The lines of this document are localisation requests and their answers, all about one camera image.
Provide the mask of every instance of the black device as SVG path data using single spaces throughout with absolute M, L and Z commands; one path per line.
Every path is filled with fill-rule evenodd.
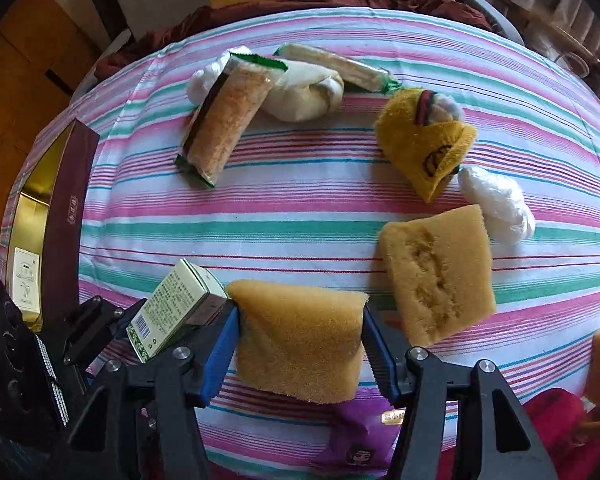
M 207 406 L 222 385 L 238 340 L 237 307 L 229 301 L 210 325 L 187 333 L 146 364 L 126 366 L 113 359 L 94 379 L 87 376 L 88 365 L 124 335 L 144 301 L 124 310 L 91 298 L 45 327 L 39 344 L 0 283 L 0 399 L 22 402 L 10 394 L 13 379 L 4 371 L 13 372 L 6 358 L 14 343 L 10 338 L 5 343 L 2 334 L 11 330 L 15 347 L 31 354 L 18 372 L 27 374 L 19 391 L 37 407 L 30 415 L 8 408 L 0 432 L 48 452 L 40 479 L 140 480 L 150 477 L 156 462 L 165 480 L 212 478 L 195 408 Z M 407 408 L 387 479 L 435 479 L 446 401 L 458 400 L 455 480 L 557 480 L 533 425 L 494 363 L 480 360 L 473 368 L 445 363 L 409 345 L 368 307 L 362 343 L 382 395 L 394 407 Z

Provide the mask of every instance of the purple snack bag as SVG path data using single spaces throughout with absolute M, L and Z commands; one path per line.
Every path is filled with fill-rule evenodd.
M 312 462 L 318 467 L 387 469 L 401 417 L 384 397 L 333 405 L 329 444 Z

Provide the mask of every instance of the striped tablecloth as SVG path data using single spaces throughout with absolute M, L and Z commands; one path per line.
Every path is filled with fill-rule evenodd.
M 16 194 L 78 117 L 101 135 L 82 224 L 82 300 L 100 294 L 128 306 L 184 256 L 224 283 L 364 290 L 391 310 L 377 232 L 387 221 L 465 202 L 453 182 L 424 205 L 382 156 L 373 124 L 386 98 L 348 94 L 337 113 L 315 123 L 256 118 L 215 190 L 192 186 L 174 167 L 192 112 L 191 74 L 230 47 L 272 54 L 285 42 L 387 68 L 405 85 L 445 92 L 464 107 L 479 130 L 466 162 L 515 177 L 538 227 L 520 245 L 491 246 L 498 313 L 433 350 L 462 364 L 492 359 L 521 400 L 551 386 L 580 393 L 600 328 L 600 102 L 522 46 L 427 16 L 361 8 L 277 14 L 199 34 L 129 66 L 40 133 L 6 209 L 0 275 Z M 111 356 L 132 358 L 122 343 L 102 359 Z M 360 381 L 359 396 L 378 395 L 366 363 Z M 331 409 L 247 388 L 232 366 L 198 416 L 211 460 L 257 478 L 307 479 L 327 442 Z M 445 446 L 456 416 L 450 406 Z

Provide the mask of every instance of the silver bolt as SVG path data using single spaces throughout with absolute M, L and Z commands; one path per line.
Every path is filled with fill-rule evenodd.
M 488 374 L 490 374 L 496 369 L 496 365 L 487 359 L 483 359 L 482 361 L 480 361 L 478 363 L 478 366 L 480 367 L 480 370 Z
M 409 350 L 409 357 L 411 359 L 416 359 L 416 361 L 424 361 L 424 359 L 429 357 L 429 352 L 427 352 L 421 346 L 414 346 L 411 350 Z
M 107 372 L 117 372 L 122 368 L 122 361 L 120 359 L 110 359 L 104 366 L 107 369 Z
M 188 346 L 178 346 L 173 349 L 173 356 L 176 359 L 186 359 L 191 355 L 191 350 Z

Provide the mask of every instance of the white plastic bag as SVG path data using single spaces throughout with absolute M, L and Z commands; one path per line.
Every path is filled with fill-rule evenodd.
M 511 177 L 479 166 L 463 166 L 458 184 L 468 202 L 480 205 L 484 226 L 492 239 L 513 245 L 534 234 L 534 214 L 525 204 L 522 188 Z
M 199 105 L 205 100 L 224 70 L 231 52 L 251 53 L 245 46 L 232 48 L 194 72 L 187 83 L 187 96 L 192 104 Z M 264 111 L 280 121 L 297 123 L 322 117 L 340 105 L 344 82 L 335 70 L 301 61 L 278 59 L 287 65 L 288 70 L 263 102 Z

